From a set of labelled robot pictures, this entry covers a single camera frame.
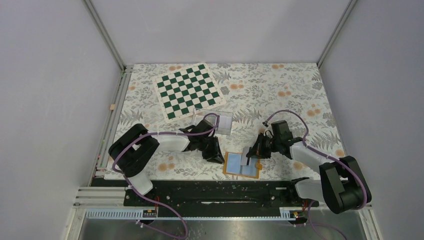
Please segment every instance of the transparent acrylic container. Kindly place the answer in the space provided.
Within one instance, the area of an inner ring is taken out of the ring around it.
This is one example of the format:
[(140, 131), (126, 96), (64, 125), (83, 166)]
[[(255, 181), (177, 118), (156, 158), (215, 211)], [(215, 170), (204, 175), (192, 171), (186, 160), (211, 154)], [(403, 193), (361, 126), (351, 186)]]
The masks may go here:
[[(193, 110), (193, 117), (191, 119), (191, 124), (197, 125), (204, 118), (205, 115), (210, 113), (213, 113), (219, 116), (219, 125), (218, 125), (218, 129), (215, 131), (215, 134), (229, 136), (231, 134), (231, 126), (233, 124), (232, 112), (214, 111), (214, 110), (195, 108)], [(216, 123), (215, 116), (213, 115), (207, 116), (206, 120), (208, 120), (212, 124)]]

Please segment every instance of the white wall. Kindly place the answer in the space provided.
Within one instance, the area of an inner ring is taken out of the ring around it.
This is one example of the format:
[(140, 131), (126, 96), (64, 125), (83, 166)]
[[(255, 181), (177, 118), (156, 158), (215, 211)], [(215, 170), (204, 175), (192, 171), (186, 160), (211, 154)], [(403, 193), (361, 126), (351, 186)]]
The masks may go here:
[(0, 238), (57, 240), (119, 69), (80, 0), (8, 0), (0, 75)]
[(349, 0), (93, 0), (134, 63), (317, 62)]
[(385, 240), (423, 239), (424, 2), (358, 1), (321, 68)]

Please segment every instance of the chessboard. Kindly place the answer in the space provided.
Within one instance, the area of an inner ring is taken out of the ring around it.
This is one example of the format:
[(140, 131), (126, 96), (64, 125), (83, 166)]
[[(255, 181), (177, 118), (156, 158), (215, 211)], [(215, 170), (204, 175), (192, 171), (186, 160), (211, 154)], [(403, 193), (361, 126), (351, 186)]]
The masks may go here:
[(212, 109), (226, 104), (208, 65), (197, 63), (153, 80), (165, 121), (192, 116), (194, 109)]

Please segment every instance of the purple cable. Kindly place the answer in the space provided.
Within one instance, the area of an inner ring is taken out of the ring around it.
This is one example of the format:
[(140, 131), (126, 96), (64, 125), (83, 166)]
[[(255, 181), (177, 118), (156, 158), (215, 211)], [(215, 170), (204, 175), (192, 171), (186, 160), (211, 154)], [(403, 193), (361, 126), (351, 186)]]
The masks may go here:
[[(117, 172), (117, 173), (120, 173), (120, 174), (122, 174), (123, 175), (123, 177), (125, 178), (125, 180), (126, 180), (126, 182), (130, 185), (130, 186), (132, 186), (133, 184), (131, 183), (131, 181), (124, 175), (124, 173), (122, 172), (122, 171), (120, 171), (120, 170), (118, 170), (117, 168), (116, 168), (116, 165), (117, 165), (117, 163), (118, 163), (118, 161), (119, 161), (119, 159), (121, 159), (121, 157), (128, 151), (128, 149), (130, 149), (130, 148), (132, 148), (133, 147), (133, 145), (134, 144), (136, 144), (138, 141), (140, 141), (140, 140), (142, 140), (142, 139), (144, 139), (145, 137), (148, 137), (148, 136), (152, 136), (152, 135), (178, 135), (178, 136), (200, 136), (200, 135), (205, 135), (205, 134), (208, 134), (208, 133), (211, 133), (212, 131), (215, 131), (215, 129), (217, 129), (218, 128), (218, 126), (219, 126), (219, 124), (220, 124), (220, 116), (218, 116), (217, 114), (215, 114), (215, 113), (208, 113), (208, 114), (206, 114), (204, 117), (203, 117), (203, 119), (205, 119), (207, 116), (210, 116), (210, 115), (213, 115), (213, 116), (215, 116), (215, 118), (216, 118), (216, 124), (215, 124), (215, 126), (212, 128), (212, 129), (210, 129), (210, 130), (207, 130), (207, 131), (204, 131), (204, 132), (199, 132), (199, 133), (180, 133), (180, 134), (177, 134), (176, 132), (172, 132), (172, 131), (164, 131), (164, 132), (159, 132), (159, 133), (157, 133), (157, 132), (150, 132), (150, 133), (146, 133), (146, 134), (144, 134), (144, 135), (141, 135), (141, 136), (139, 136), (137, 139), (135, 139), (133, 142), (131, 142), (128, 146), (126, 146), (121, 152), (120, 152), (120, 154), (116, 157), (116, 159), (113, 161), (113, 164), (112, 164), (112, 170), (114, 170), (115, 172)], [(132, 190), (140, 197), (140, 198), (142, 198), (142, 199), (144, 199), (144, 200), (146, 200), (146, 201), (148, 201), (148, 202), (151, 202), (151, 203), (154, 203), (154, 204), (159, 204), (159, 205), (161, 205), (161, 206), (164, 206), (165, 208), (167, 208), (167, 209), (169, 209), (169, 210), (171, 210), (180, 220), (181, 220), (181, 222), (182, 222), (182, 224), (184, 225), (184, 230), (185, 230), (185, 235), (184, 236), (175, 236), (175, 235), (172, 235), (172, 234), (169, 234), (169, 233), (167, 233), (167, 232), (165, 232), (165, 231), (163, 231), (163, 230), (160, 230), (160, 229), (158, 229), (158, 228), (156, 228), (156, 227), (153, 227), (153, 226), (149, 226), (149, 225), (147, 225), (147, 224), (142, 224), (142, 226), (146, 226), (147, 228), (149, 228), (149, 229), (153, 229), (153, 230), (155, 230), (155, 231), (158, 231), (158, 232), (160, 232), (160, 233), (162, 233), (162, 234), (165, 234), (166, 236), (168, 236), (168, 237), (171, 237), (171, 238), (175, 238), (175, 239), (186, 239), (188, 236), (189, 236), (189, 229), (188, 229), (188, 227), (187, 227), (187, 224), (186, 224), (186, 221), (184, 221), (184, 219), (183, 219), (183, 217), (175, 210), (175, 209), (173, 209), (172, 207), (170, 207), (170, 206), (168, 206), (168, 205), (166, 205), (165, 203), (161, 203), (161, 202), (159, 202), (159, 201), (155, 201), (155, 200), (152, 200), (152, 199), (150, 199), (150, 198), (147, 198), (147, 197), (145, 197), (145, 196), (143, 196), (139, 191), (137, 191), (137, 189), (135, 189), (135, 188), (132, 188)]]
[(317, 231), (317, 229), (315, 229), (315, 226), (314, 226), (314, 224), (312, 223), (312, 220), (311, 220), (311, 217), (309, 216), (309, 213), (311, 213), (311, 207), (312, 207), (312, 204), (314, 204), (316, 201), (315, 200), (312, 200), (310, 203), (309, 203), (309, 206), (307, 207), (307, 220), (309, 221), (309, 224), (310, 224), (310, 226), (312, 227), (312, 229), (313, 229), (313, 231), (316, 233), (316, 234), (318, 234), (318, 236), (320, 236), (322, 239), (324, 239), (324, 240), (327, 240), (327, 238), (325, 238), (319, 231)]
[[(280, 226), (284, 226), (284, 227), (296, 227), (296, 228), (298, 228), (298, 227), (306, 227), (306, 226), (310, 226), (311, 224), (310, 223), (306, 223), (306, 225), (305, 224), (290, 224), (290, 223), (287, 223), (287, 224), (284, 224), (284, 223), (281, 223), (281, 224), (279, 224)], [(336, 231), (336, 232), (338, 232), (340, 235), (342, 235), (343, 236), (343, 238), (345, 239), (345, 240), (347, 240), (348, 239), (348, 237), (340, 230), (340, 229), (338, 229), (337, 227), (335, 227), (335, 226), (332, 226), (332, 225), (330, 225), (330, 224), (324, 224), (324, 223), (314, 223), (313, 225), (315, 225), (315, 226), (317, 226), (317, 227), (324, 227), (324, 228), (329, 228), (329, 229), (332, 229), (332, 230), (334, 230), (334, 231)]]
[(274, 117), (276, 114), (281, 113), (281, 112), (287, 112), (287, 113), (294, 114), (294, 115), (296, 115), (296, 117), (298, 117), (302, 121), (303, 125), (306, 128), (306, 132), (303, 135), (302, 142), (303, 142), (303, 145), (306, 148), (308, 148), (309, 150), (311, 150), (312, 152), (314, 152), (314, 153), (316, 153), (318, 155), (321, 155), (323, 157), (326, 157), (326, 158), (328, 158), (330, 160), (333, 160), (334, 162), (340, 164), (344, 169), (346, 169), (346, 171), (348, 171), (355, 178), (355, 180), (359, 184), (360, 189), (362, 190), (362, 194), (363, 194), (363, 202), (356, 209), (359, 210), (359, 209), (362, 209), (363, 207), (365, 207), (365, 205), (367, 204), (367, 200), (368, 200), (367, 199), (367, 191), (366, 191), (365, 186), (362, 183), (361, 179), (358, 177), (358, 175), (356, 175), (356, 173), (354, 173), (354, 171), (352, 171), (352, 169), (350, 169), (346, 164), (344, 164), (343, 162), (341, 162), (339, 159), (337, 159), (337, 158), (335, 158), (333, 156), (327, 155), (327, 154), (323, 153), (322, 151), (320, 151), (318, 149), (315, 149), (315, 148), (307, 145), (307, 143), (306, 143), (306, 136), (309, 134), (309, 128), (308, 128), (308, 126), (306, 125), (306, 122), (303, 120), (303, 118), (301, 116), (299, 116), (297, 113), (295, 113), (293, 111), (290, 111), (290, 110), (279, 110), (279, 111), (274, 112), (271, 116), (269, 116), (268, 119), (265, 121), (265, 123), (268, 123), (271, 120), (272, 117)]

